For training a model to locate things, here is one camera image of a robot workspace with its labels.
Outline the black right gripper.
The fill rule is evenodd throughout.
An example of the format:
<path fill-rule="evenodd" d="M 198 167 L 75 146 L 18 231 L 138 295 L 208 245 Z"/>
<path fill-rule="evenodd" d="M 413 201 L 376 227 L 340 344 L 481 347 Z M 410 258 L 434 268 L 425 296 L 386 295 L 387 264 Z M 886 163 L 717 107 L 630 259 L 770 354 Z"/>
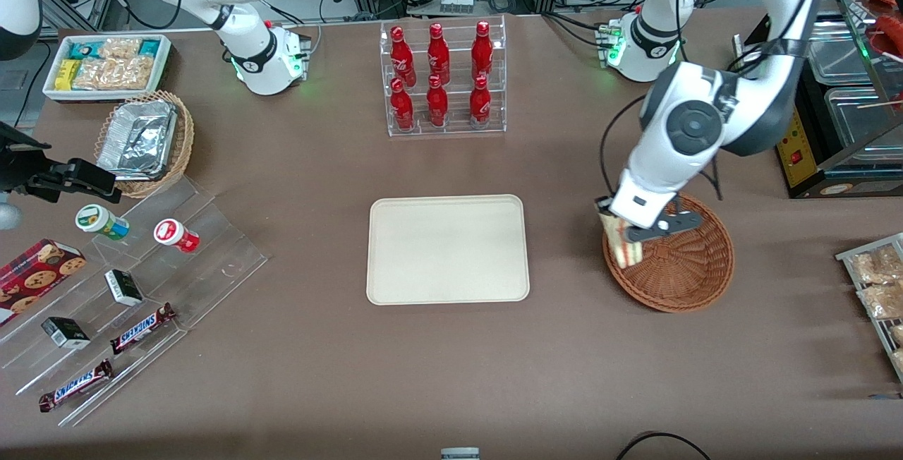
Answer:
<path fill-rule="evenodd" d="M 71 158 L 70 179 L 67 165 L 46 157 L 51 145 L 44 144 L 1 123 L 1 186 L 7 193 L 31 195 L 56 203 L 62 193 L 86 193 L 112 204 L 120 203 L 122 192 L 116 187 L 116 175 L 81 158 Z"/>

